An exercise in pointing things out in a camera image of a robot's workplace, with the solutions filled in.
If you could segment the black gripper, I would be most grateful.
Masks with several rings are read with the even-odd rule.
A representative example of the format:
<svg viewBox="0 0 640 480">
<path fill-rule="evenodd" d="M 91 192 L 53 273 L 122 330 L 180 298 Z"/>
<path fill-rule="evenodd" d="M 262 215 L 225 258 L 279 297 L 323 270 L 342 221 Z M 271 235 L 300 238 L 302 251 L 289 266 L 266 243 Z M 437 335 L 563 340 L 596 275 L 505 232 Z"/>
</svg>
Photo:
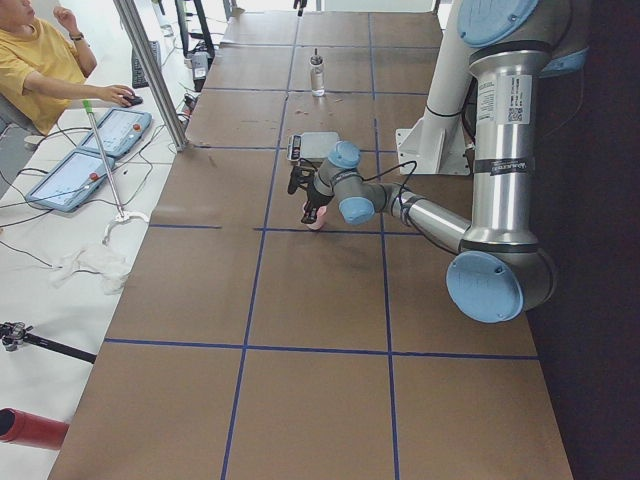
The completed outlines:
<svg viewBox="0 0 640 480">
<path fill-rule="evenodd" d="M 302 223 L 315 223 L 318 220 L 318 210 L 327 206 L 331 200 L 331 195 L 320 193 L 313 183 L 306 187 L 307 202 L 302 207 Z"/>
</svg>

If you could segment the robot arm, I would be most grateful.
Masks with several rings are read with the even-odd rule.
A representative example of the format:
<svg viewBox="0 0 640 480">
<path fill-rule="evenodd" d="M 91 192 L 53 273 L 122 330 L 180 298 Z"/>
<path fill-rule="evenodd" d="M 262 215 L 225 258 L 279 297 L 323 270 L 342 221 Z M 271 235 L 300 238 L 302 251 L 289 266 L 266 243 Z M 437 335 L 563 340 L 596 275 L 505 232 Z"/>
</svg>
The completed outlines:
<svg viewBox="0 0 640 480">
<path fill-rule="evenodd" d="M 556 268 L 529 228 L 535 170 L 536 99 L 542 78 L 580 70 L 588 52 L 587 1 L 457 1 L 438 54 L 423 116 L 397 131 L 401 165 L 412 172 L 453 170 L 453 144 L 476 105 L 472 215 L 463 218 L 402 183 L 362 177 L 359 149 L 340 141 L 319 165 L 301 158 L 288 190 L 303 190 L 302 220 L 336 202 L 345 222 L 386 213 L 453 256 L 448 293 L 467 317 L 509 321 L 545 303 Z"/>
</svg>

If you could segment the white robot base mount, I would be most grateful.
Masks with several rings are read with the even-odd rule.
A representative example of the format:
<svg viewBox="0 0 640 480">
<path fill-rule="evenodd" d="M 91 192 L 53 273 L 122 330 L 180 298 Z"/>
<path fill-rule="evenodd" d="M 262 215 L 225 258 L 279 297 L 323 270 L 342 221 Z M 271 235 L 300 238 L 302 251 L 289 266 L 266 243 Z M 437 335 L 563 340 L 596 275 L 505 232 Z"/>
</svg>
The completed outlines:
<svg viewBox="0 0 640 480">
<path fill-rule="evenodd" d="M 452 3 L 424 113 L 410 129 L 396 131 L 398 161 L 403 174 L 410 161 L 418 175 L 470 173 L 465 157 L 466 141 L 462 112 L 471 84 L 469 57 L 472 53 L 458 32 L 462 3 Z"/>
</svg>

